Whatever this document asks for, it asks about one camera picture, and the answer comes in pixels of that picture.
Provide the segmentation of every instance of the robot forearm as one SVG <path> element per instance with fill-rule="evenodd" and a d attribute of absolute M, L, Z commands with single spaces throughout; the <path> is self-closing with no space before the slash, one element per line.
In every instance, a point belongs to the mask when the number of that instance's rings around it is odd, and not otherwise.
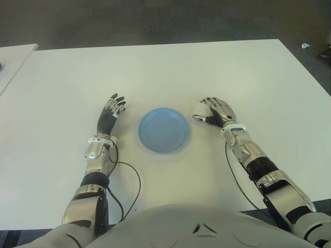
<path fill-rule="evenodd" d="M 116 97 L 117 94 L 113 95 L 105 104 L 97 134 L 88 140 L 86 172 L 64 213 L 62 225 L 23 248 L 82 248 L 107 231 L 106 188 L 114 168 L 110 161 L 110 149 L 116 144 L 116 138 L 111 137 L 110 133 L 117 117 L 125 110 L 124 97 Z"/>
<path fill-rule="evenodd" d="M 213 116 L 193 118 L 221 127 L 221 135 L 258 187 L 278 226 L 313 244 L 330 240 L 331 218 L 316 212 L 309 197 L 253 142 L 245 125 L 236 122 L 231 107 L 217 98 L 202 102 L 209 106 Z"/>

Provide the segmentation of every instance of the blue plate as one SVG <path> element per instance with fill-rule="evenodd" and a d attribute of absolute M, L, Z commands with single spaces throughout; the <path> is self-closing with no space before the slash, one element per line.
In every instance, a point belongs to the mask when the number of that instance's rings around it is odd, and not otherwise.
<path fill-rule="evenodd" d="M 148 149 L 167 153 L 179 150 L 190 133 L 185 117 L 171 108 L 156 108 L 140 121 L 138 136 Z"/>

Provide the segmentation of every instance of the triangular logo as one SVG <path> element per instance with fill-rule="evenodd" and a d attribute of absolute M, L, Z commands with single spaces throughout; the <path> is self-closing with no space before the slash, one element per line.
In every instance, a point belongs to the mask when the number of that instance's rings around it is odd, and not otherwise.
<path fill-rule="evenodd" d="M 192 233 L 196 237 L 217 237 L 217 232 L 205 223 L 198 223 Z"/>

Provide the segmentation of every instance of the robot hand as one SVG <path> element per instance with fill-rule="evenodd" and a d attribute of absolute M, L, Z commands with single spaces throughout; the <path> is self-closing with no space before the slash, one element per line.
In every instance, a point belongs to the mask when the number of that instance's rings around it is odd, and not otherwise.
<path fill-rule="evenodd" d="M 104 105 L 98 120 L 97 133 L 110 135 L 117 118 L 123 111 L 125 111 L 125 101 L 123 101 L 124 97 L 119 97 L 116 99 L 117 96 L 117 93 L 112 95 L 112 97 Z"/>
<path fill-rule="evenodd" d="M 230 123 L 236 122 L 236 116 L 231 107 L 226 102 L 215 97 L 207 97 L 206 99 L 203 99 L 201 103 L 208 105 L 211 112 L 213 113 L 213 116 L 193 115 L 194 119 L 220 128 Z"/>

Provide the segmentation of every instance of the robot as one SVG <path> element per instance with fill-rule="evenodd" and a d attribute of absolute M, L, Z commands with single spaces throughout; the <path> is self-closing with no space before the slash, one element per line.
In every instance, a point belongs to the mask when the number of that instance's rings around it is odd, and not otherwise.
<path fill-rule="evenodd" d="M 110 229 L 106 189 L 114 169 L 110 149 L 116 146 L 116 138 L 110 134 L 126 103 L 124 97 L 114 94 L 101 112 L 97 134 L 88 141 L 87 169 L 62 225 L 20 247 L 331 248 L 331 217 L 316 211 L 309 197 L 253 142 L 245 125 L 237 123 L 225 101 L 208 97 L 202 102 L 213 116 L 193 118 L 220 128 L 279 228 L 208 206 L 166 205 L 133 214 Z"/>

